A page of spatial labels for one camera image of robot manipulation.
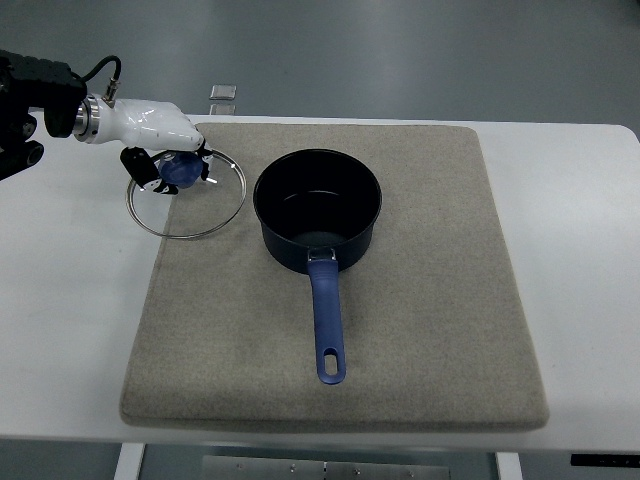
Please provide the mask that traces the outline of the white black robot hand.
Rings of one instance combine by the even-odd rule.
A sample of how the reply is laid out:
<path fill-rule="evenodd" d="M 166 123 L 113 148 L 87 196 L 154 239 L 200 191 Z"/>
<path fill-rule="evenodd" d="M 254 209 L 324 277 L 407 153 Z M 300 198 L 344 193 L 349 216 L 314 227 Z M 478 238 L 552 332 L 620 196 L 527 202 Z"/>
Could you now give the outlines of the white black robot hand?
<path fill-rule="evenodd" d="M 211 154 L 203 135 L 174 104 L 148 100 L 107 101 L 88 96 L 72 133 L 88 144 L 119 141 L 120 161 L 144 190 L 175 195 L 208 173 Z"/>

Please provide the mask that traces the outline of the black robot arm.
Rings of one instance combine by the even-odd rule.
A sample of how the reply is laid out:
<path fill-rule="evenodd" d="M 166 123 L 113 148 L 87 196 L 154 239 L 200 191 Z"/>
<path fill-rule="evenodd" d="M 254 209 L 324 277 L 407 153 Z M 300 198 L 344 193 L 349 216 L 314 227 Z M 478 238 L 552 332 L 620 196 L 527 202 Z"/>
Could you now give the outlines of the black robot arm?
<path fill-rule="evenodd" d="M 105 95 L 97 99 L 87 82 L 108 63 L 115 65 Z M 101 59 L 81 76 L 59 61 L 1 52 L 1 178 L 3 180 L 36 165 L 44 146 L 33 140 L 37 120 L 33 110 L 44 114 L 47 133 L 54 138 L 77 135 L 82 141 L 98 133 L 99 108 L 114 107 L 121 74 L 115 55 Z"/>

